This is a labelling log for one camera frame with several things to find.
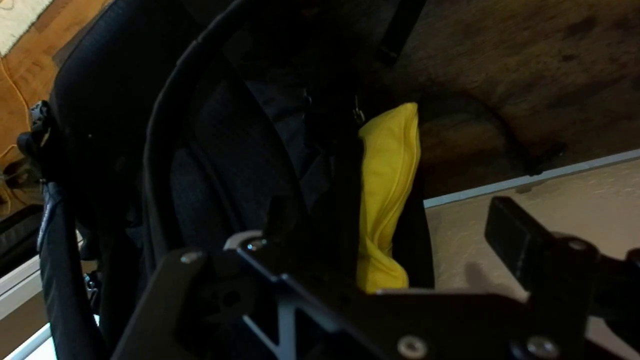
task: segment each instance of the black backpack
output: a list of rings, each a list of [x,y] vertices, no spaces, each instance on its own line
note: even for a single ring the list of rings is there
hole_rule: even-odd
[[[402,97],[363,88],[341,54],[313,1],[116,0],[92,24],[21,137],[47,180],[38,251],[59,358],[112,356],[162,257],[221,255],[247,230],[354,285],[358,127]],[[92,301],[80,257],[99,260]],[[395,257],[433,285],[421,191]],[[269,356],[228,328],[201,353]]]

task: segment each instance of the yellow towel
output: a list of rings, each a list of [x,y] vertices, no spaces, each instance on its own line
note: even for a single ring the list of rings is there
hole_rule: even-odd
[[[392,237],[421,162],[419,104],[392,107],[360,127],[365,141],[358,285],[407,287]]]

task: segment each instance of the black bag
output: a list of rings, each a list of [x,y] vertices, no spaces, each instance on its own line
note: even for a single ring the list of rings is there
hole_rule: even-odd
[[[73,50],[52,116],[21,141],[48,180],[41,257],[59,358],[109,358],[170,250],[221,253],[242,230],[305,234],[301,255],[354,277],[354,106],[369,94],[306,6],[210,4],[202,27],[180,0],[116,0]],[[76,228],[99,247],[101,330]],[[412,283],[433,285],[419,191],[395,243]],[[228,344],[218,352],[263,353],[238,337]]]

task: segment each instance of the yellow cloth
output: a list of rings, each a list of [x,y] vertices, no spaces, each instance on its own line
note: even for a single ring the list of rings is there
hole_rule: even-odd
[[[365,141],[358,285],[407,287],[392,237],[421,162],[419,104],[392,107],[360,127]]]

